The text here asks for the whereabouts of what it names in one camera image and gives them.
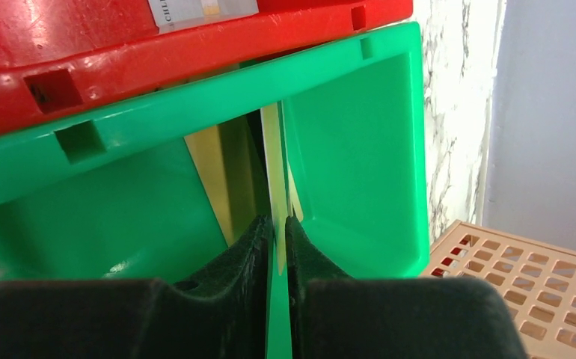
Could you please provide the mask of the peach file organizer rack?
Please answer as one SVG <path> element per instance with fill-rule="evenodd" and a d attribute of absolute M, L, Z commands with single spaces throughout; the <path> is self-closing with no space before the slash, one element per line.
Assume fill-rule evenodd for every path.
<path fill-rule="evenodd" d="M 487 280 L 531 358 L 576 358 L 576 251 L 455 221 L 422 274 Z"/>

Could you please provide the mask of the gold VIP card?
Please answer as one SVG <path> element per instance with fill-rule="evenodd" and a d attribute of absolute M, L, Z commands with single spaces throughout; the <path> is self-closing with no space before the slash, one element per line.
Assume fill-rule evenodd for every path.
<path fill-rule="evenodd" d="M 275 259 L 278 274 L 287 265 L 285 223 L 290 216 L 303 219 L 298 192 L 286 154 L 282 104 L 272 103 L 260 109 L 266 177 L 272 221 L 275 229 Z"/>

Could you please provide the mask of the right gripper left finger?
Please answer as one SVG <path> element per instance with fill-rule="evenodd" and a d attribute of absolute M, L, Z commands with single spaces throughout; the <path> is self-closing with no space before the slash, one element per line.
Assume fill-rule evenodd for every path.
<path fill-rule="evenodd" d="M 0 358 L 263 358 L 273 224 L 176 283 L 0 281 Z"/>

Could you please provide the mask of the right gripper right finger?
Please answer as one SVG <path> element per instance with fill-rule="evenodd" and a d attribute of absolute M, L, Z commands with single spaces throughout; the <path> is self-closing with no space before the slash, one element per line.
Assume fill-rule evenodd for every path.
<path fill-rule="evenodd" d="M 469 277 L 356 279 L 285 223 L 294 358 L 525 358 L 499 293 Z"/>

